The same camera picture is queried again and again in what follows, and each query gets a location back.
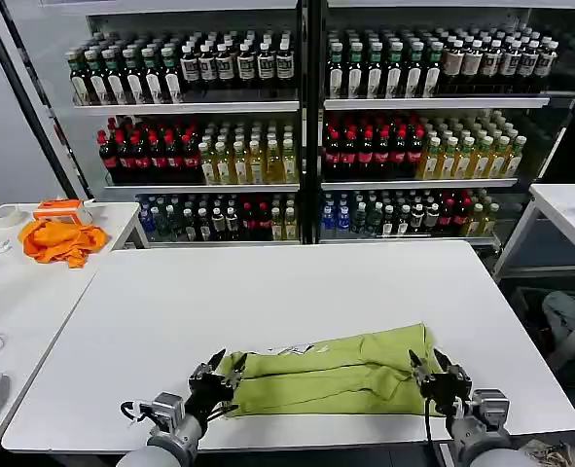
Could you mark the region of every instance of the juice bottle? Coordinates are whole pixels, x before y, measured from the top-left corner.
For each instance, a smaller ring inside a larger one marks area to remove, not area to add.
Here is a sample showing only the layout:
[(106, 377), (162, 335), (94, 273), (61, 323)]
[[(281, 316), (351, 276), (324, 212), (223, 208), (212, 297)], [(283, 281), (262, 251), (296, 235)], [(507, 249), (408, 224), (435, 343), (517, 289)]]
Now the juice bottle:
[(458, 144), (458, 138), (451, 136), (447, 140), (445, 151), (439, 153), (434, 169), (434, 178), (437, 180), (449, 180), (451, 178), (451, 168), (455, 162), (455, 148)]
[(485, 136), (478, 149), (471, 154), (465, 178), (484, 178), (485, 168), (492, 151), (492, 136)]

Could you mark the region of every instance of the beverage bottle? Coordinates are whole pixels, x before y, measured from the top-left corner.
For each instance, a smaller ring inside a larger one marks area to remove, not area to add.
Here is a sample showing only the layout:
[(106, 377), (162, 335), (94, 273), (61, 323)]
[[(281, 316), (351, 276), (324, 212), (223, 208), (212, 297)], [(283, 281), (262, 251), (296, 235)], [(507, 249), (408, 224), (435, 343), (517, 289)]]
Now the beverage bottle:
[(380, 88), (382, 66), (380, 58), (382, 54), (382, 42), (373, 42), (370, 45), (369, 65), (367, 67), (367, 98), (375, 99)]
[(341, 63), (343, 44), (341, 42), (332, 43), (331, 51), (330, 61), (328, 62), (326, 71), (326, 88), (328, 89), (328, 96), (331, 99), (339, 99), (341, 97), (341, 81), (343, 75), (343, 65)]
[(361, 92), (361, 77), (363, 66), (361, 64), (361, 52), (363, 52), (363, 44), (360, 42), (353, 42), (349, 51), (349, 63), (345, 70), (345, 88), (348, 99), (355, 99)]
[(499, 173), (507, 157), (508, 145), (510, 138), (501, 136), (496, 142), (494, 151), (491, 151), (488, 157), (488, 164), (484, 169), (484, 178), (499, 178)]
[(209, 241), (211, 239), (211, 229), (209, 228), (209, 220), (207, 219), (207, 209), (201, 207), (198, 210), (198, 230), (200, 231), (201, 241)]
[(421, 230), (422, 222), (423, 222), (423, 204), (417, 203), (414, 205), (411, 212), (410, 231), (412, 234), (417, 234)]
[(385, 97), (392, 99), (400, 95), (401, 86), (404, 83), (406, 71), (401, 64), (402, 49), (404, 45), (401, 42), (392, 42), (390, 46), (389, 62), (386, 66), (385, 75)]
[(86, 69), (79, 50), (72, 49), (65, 55), (71, 69), (70, 79), (75, 90), (77, 105), (90, 105), (90, 95), (94, 93), (94, 89), (90, 81), (90, 72)]
[(96, 100), (92, 102), (94, 105), (108, 105), (110, 104), (110, 95), (112, 90), (110, 84), (105, 79), (106, 74), (103, 70), (103, 65), (99, 60), (97, 51), (87, 50), (84, 52), (84, 58), (89, 66), (89, 77), (92, 83), (92, 88), (96, 96)]
[(425, 78), (423, 79), (422, 97), (433, 97), (436, 93), (436, 86), (439, 83), (441, 74), (441, 53), (443, 51), (442, 42), (433, 42), (430, 47), (429, 62), (425, 67)]
[(439, 214), (438, 230), (443, 235), (451, 234), (451, 217), (453, 216), (454, 201), (452, 198), (445, 199), (443, 208)]
[(231, 182), (229, 162), (229, 155), (227, 154), (225, 143), (218, 141), (216, 143), (216, 167), (218, 168), (218, 178), (216, 180), (221, 185), (227, 185)]
[(478, 227), (484, 218), (484, 207), (478, 202), (473, 206), (473, 214), (464, 223), (460, 236), (477, 236)]
[(151, 98), (156, 104), (164, 104), (167, 96), (167, 86), (163, 79), (163, 73), (158, 67), (155, 58), (155, 51), (150, 48), (142, 49), (144, 58), (144, 81), (146, 81), (151, 93)]
[(408, 64), (408, 76), (406, 79), (406, 91), (404, 97), (416, 97), (417, 88), (421, 79), (421, 55), (423, 53), (423, 43), (413, 42), (411, 50), (411, 61)]
[(492, 236), (494, 231), (494, 225), (496, 223), (496, 215), (499, 211), (499, 204), (496, 202), (492, 203), (488, 209), (487, 214), (482, 217), (480, 224), (478, 225), (475, 236)]
[(244, 155), (244, 143), (241, 141), (235, 141), (233, 147), (237, 183), (239, 185), (245, 185), (248, 183), (248, 177), (246, 170), (246, 157)]
[(466, 178), (467, 168), (471, 162), (471, 155), (473, 154), (473, 144), (475, 138), (467, 136), (462, 141), (462, 145), (458, 150), (456, 148), (453, 167), (451, 168), (451, 178), (455, 180), (463, 180)]
[(411, 220), (411, 207), (408, 204), (403, 204), (400, 207), (399, 215), (397, 216), (397, 235), (404, 235), (408, 231), (409, 222)]
[(388, 157), (391, 162), (392, 176), (395, 178), (400, 178), (404, 176), (404, 159), (406, 158), (406, 126), (401, 125), (393, 148), (391, 149)]
[(517, 136), (512, 145), (512, 151), (509, 156), (503, 162), (499, 176), (501, 178), (513, 178), (517, 173), (517, 168), (522, 159), (522, 148), (527, 142), (527, 138), (524, 136)]
[(432, 233), (432, 231), (434, 231), (434, 229), (436, 228), (438, 221), (439, 221), (439, 205), (436, 202), (432, 202), (427, 208), (425, 218), (423, 219), (423, 230), (429, 234)]

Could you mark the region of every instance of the bottle label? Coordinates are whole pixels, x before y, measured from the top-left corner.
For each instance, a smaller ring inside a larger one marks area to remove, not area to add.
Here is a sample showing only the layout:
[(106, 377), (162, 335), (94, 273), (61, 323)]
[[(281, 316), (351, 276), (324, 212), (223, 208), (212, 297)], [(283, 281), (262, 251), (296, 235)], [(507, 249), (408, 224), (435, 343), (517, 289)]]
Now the bottle label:
[(421, 152), (408, 151), (408, 162), (418, 163), (421, 160)]
[(197, 239), (197, 231), (195, 231), (194, 227), (186, 227), (186, 235), (188, 236), (188, 241)]
[(445, 56), (445, 64), (443, 65), (443, 72), (447, 76), (457, 76), (460, 74), (460, 67), (462, 66), (462, 59), (464, 54), (450, 54), (447, 52)]
[[(358, 155), (358, 161), (361, 161), (361, 154)], [(356, 153), (341, 153), (341, 163), (354, 163), (356, 161)]]
[(480, 70), (480, 74), (488, 77), (494, 76), (497, 73), (500, 59), (501, 54), (484, 54), (482, 57), (482, 69)]
[(466, 167), (469, 166), (469, 158), (460, 158), (458, 161), (458, 165), (455, 168), (455, 173), (453, 174), (453, 178), (456, 180), (461, 180), (464, 178), (464, 174), (466, 173)]
[(462, 60), (462, 71), (464, 76), (475, 76), (480, 69), (482, 54), (466, 54)]
[(537, 61), (538, 54), (522, 54), (521, 63), (519, 64), (519, 75), (525, 78), (531, 76)]
[(162, 88), (160, 87), (160, 79), (158, 75), (153, 73), (147, 74), (147, 84), (151, 90), (151, 96), (156, 104), (162, 104)]
[(200, 226), (200, 234), (202, 235), (202, 239), (207, 241), (211, 236), (211, 230), (209, 229), (209, 226)]
[(218, 72), (216, 71), (216, 60), (212, 58), (199, 58), (198, 66), (200, 68), (200, 77), (204, 81), (214, 81)]
[(395, 163), (402, 163), (405, 157), (406, 153), (400, 151), (391, 151), (391, 153), (389, 154), (389, 159), (391, 160), (391, 162)]
[(369, 70), (369, 78), (367, 80), (368, 99), (375, 99), (377, 97), (377, 90), (380, 87), (380, 76), (382, 76), (382, 70), (379, 68)]
[(423, 84), (423, 97), (432, 97), (434, 90), (439, 82), (439, 75), (441, 70), (438, 68), (430, 68), (425, 75), (425, 83)]
[(473, 178), (482, 178), (484, 176), (485, 167), (488, 164), (488, 158), (480, 158), (475, 166)]
[(259, 163), (251, 163), (250, 171), (252, 172), (252, 183), (262, 185), (264, 183), (264, 176), (261, 171), (261, 165)]
[(331, 99), (339, 99), (341, 96), (341, 70), (332, 70), (330, 72), (329, 95)]
[(255, 63), (252, 56), (239, 56), (237, 58), (237, 68), (239, 69), (239, 78), (244, 81), (255, 78)]
[(240, 185), (248, 183), (246, 178), (246, 164), (244, 162), (235, 163), (235, 173), (237, 174), (237, 183)]
[(374, 161), (378, 163), (386, 163), (388, 160), (388, 153), (374, 153)]
[(218, 66), (218, 78), (222, 81), (232, 80), (235, 77), (233, 59), (230, 55), (216, 58), (216, 65)]
[(202, 166), (202, 173), (205, 176), (205, 182), (207, 183), (207, 185), (213, 185), (214, 183), (216, 183), (216, 179), (214, 178), (213, 175), (213, 165), (209, 162), (205, 162)]
[(358, 90), (361, 86), (361, 70), (349, 70), (347, 83), (347, 98), (355, 99), (358, 97)]
[(96, 96), (99, 98), (99, 102), (101, 102), (101, 105), (108, 105), (110, 103), (108, 101), (108, 91), (105, 88), (105, 83), (103, 83), (103, 79), (100, 76), (91, 76), (90, 81), (94, 86)]
[(271, 80), (274, 77), (274, 56), (258, 56), (257, 66), (259, 67), (259, 78), (262, 80)]
[(408, 72), (408, 80), (406, 81), (406, 98), (413, 98), (416, 94), (416, 87), (419, 84), (419, 77), (421, 76), (420, 68), (413, 68)]
[(358, 161), (360, 163), (369, 163), (374, 158), (374, 153), (358, 153)]
[(402, 71), (399, 68), (391, 68), (388, 70), (388, 78), (386, 80), (386, 98), (392, 99), (397, 97), (397, 88), (400, 83), (400, 75)]
[(144, 104), (144, 93), (142, 92), (142, 85), (140, 85), (140, 79), (135, 75), (127, 76), (127, 81), (129, 82), (129, 87), (131, 88), (131, 93), (133, 94), (133, 99), (136, 104)]
[(77, 94), (79, 105), (90, 105), (89, 92), (86, 89), (86, 83), (79, 76), (74, 76), (71, 78), (71, 83), (73, 88), (75, 88), (75, 93)]
[(181, 69), (183, 70), (183, 78), (188, 83), (194, 83), (200, 79), (200, 73), (198, 73), (198, 62), (195, 58), (181, 58)]
[(175, 104), (183, 102), (181, 87), (179, 86), (179, 77), (175, 74), (168, 73), (166, 75), (166, 83), (168, 84), (168, 91), (170, 91), (172, 102)]
[(294, 58), (291, 55), (276, 56), (276, 74), (281, 80), (289, 80), (294, 77)]

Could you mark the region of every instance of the yellow bottle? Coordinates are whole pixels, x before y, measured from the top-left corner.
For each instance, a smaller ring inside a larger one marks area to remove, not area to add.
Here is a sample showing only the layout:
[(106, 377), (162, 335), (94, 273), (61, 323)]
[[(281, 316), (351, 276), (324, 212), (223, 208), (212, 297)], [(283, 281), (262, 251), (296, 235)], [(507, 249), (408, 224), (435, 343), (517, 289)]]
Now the yellow bottle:
[(294, 141), (292, 139), (283, 141), (283, 166), (285, 167), (285, 182), (298, 183), (298, 169), (296, 166), (296, 155), (294, 154)]
[(506, 159), (508, 152), (508, 145), (510, 144), (510, 138), (507, 136), (501, 136), (496, 143), (494, 151), (490, 152), (488, 157), (488, 164), (484, 170), (484, 178), (498, 178), (501, 172), (501, 167)]
[(478, 149), (473, 151), (465, 178), (484, 178), (485, 167), (488, 165), (491, 152), (492, 136), (486, 136), (478, 145)]
[(501, 168), (501, 178), (512, 178), (515, 176), (517, 173), (517, 168), (519, 168), (519, 164), (521, 163), (522, 148), (526, 142), (527, 138), (524, 136), (517, 136), (517, 139), (514, 140), (512, 151), (510, 152), (508, 159), (503, 163), (503, 167)]
[(278, 143), (275, 139), (268, 141), (268, 171), (266, 183), (285, 183), (285, 168), (278, 152)]
[(245, 185), (248, 183), (247, 170), (246, 170), (246, 155), (244, 154), (244, 143), (242, 141), (235, 141), (234, 148), (234, 165), (237, 183)]
[(462, 141), (462, 147), (455, 151), (455, 161), (451, 168), (451, 177), (455, 180), (463, 180), (466, 175), (466, 170), (471, 161), (471, 153), (473, 152), (473, 144), (475, 139), (472, 136), (467, 136)]
[(458, 144), (458, 138), (451, 136), (447, 140), (445, 151), (439, 153), (434, 169), (434, 178), (436, 180), (449, 180), (451, 178), (451, 168), (455, 162), (455, 148)]

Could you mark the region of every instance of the bottle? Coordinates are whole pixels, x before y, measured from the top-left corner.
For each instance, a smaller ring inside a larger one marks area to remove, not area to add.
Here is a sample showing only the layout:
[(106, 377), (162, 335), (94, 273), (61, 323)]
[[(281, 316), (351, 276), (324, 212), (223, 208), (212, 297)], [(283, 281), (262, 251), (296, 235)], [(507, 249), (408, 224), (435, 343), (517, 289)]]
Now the bottle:
[(492, 203), (488, 207), (487, 214), (482, 217), (482, 221), (478, 225), (476, 236), (492, 236), (494, 231), (494, 224), (496, 223), (496, 215), (499, 211), (499, 204)]
[(328, 89), (329, 98), (339, 99), (341, 97), (341, 81), (343, 75), (343, 65), (341, 63), (343, 44), (341, 42), (333, 42), (331, 44), (331, 51), (330, 61), (326, 71), (326, 88)]
[(512, 151), (510, 151), (509, 156), (503, 162), (501, 171), (499, 173), (500, 178), (513, 178), (517, 173), (517, 168), (522, 159), (522, 148), (527, 142), (527, 138), (524, 136), (517, 136), (512, 145)]
[(367, 67), (367, 98), (375, 99), (380, 88), (382, 67), (380, 57), (382, 54), (382, 42), (373, 42), (370, 45), (369, 66)]
[(453, 162), (453, 167), (451, 168), (451, 178), (455, 180), (463, 180), (466, 178), (467, 169), (469, 163), (471, 162), (471, 155), (473, 154), (473, 144), (475, 143), (475, 138), (472, 136), (467, 136), (462, 141), (462, 146), (455, 152), (455, 161)]
[(441, 74), (441, 53), (443, 51), (442, 42), (433, 42), (430, 47), (430, 60), (425, 68), (425, 78), (423, 80), (422, 97), (433, 97), (439, 83)]
[(421, 54), (423, 53), (423, 43), (413, 42), (411, 50), (411, 61), (408, 65), (408, 77), (406, 79), (405, 98), (416, 97), (417, 88), (421, 79)]
[(401, 85), (404, 82), (406, 74), (404, 67), (400, 63), (402, 60), (402, 49), (404, 45), (401, 42), (391, 43), (391, 52), (389, 54), (389, 63), (386, 69), (386, 92), (385, 97), (392, 99), (400, 95)]
[(71, 69), (70, 79), (75, 89), (77, 105), (90, 105), (90, 94), (94, 91), (90, 82), (90, 72), (81, 60), (78, 50), (70, 50), (65, 55)]
[(165, 90), (167, 89), (163, 81), (163, 74), (156, 64), (155, 51), (150, 48), (142, 49), (142, 57), (144, 58), (144, 80), (149, 87), (151, 98), (156, 104), (164, 104)]
[(484, 170), (484, 178), (499, 178), (499, 173), (506, 160), (510, 138), (501, 136), (496, 143), (494, 151), (490, 152), (488, 164)]
[(439, 221), (439, 205), (436, 202), (432, 202), (427, 208), (425, 214), (425, 219), (423, 219), (423, 230), (427, 233), (432, 233), (436, 228)]
[(473, 206), (473, 214), (464, 223), (460, 230), (460, 236), (477, 236), (480, 223), (484, 218), (484, 207), (478, 202)]

